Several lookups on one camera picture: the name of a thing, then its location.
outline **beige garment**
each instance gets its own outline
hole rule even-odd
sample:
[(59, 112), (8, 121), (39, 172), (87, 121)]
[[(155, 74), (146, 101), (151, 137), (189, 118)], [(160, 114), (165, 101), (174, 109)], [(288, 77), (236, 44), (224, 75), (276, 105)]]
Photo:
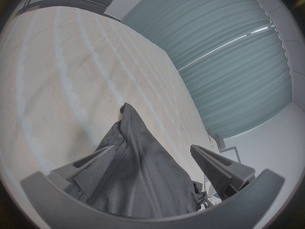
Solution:
[(127, 26), (50, 7), (15, 18), (0, 41), (0, 173), (41, 228), (20, 180), (92, 153), (128, 102), (193, 180), (190, 145), (211, 150), (199, 113), (166, 52)]

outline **beige bedding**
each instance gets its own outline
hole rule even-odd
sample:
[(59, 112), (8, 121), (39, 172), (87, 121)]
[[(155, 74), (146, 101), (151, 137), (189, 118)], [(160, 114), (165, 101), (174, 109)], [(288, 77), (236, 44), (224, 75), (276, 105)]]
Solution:
[(0, 100), (1, 179), (41, 228), (20, 180), (92, 153), (125, 102), (203, 183), (190, 145), (211, 144), (185, 84), (166, 52), (117, 21), (68, 7), (15, 18), (0, 41)]

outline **bed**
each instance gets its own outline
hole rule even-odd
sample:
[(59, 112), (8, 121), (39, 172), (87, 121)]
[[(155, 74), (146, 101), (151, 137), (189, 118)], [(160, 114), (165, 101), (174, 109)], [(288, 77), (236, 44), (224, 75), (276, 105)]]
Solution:
[(125, 102), (204, 183), (190, 145), (211, 143), (194, 102), (166, 52), (129, 27), (76, 8), (26, 12), (2, 36), (0, 65), (1, 179), (40, 228), (20, 181), (92, 153)]

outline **black cloth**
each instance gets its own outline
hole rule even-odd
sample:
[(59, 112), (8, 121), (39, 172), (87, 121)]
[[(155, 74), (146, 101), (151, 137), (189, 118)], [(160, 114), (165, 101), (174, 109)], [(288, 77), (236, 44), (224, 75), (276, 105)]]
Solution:
[(116, 145), (116, 155), (87, 201), (93, 207), (135, 218), (162, 218), (195, 212), (196, 194), (188, 173), (161, 146), (136, 110), (125, 103), (97, 150)]

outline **teal curtain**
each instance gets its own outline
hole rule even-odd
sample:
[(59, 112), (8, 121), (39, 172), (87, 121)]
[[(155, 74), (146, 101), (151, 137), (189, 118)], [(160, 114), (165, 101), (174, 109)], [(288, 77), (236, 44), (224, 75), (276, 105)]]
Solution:
[[(164, 49), (178, 70), (271, 25), (255, 0), (142, 0), (122, 23)], [(273, 28), (228, 44), (179, 73), (206, 129), (224, 138), (264, 123), (292, 101), (287, 58)]]

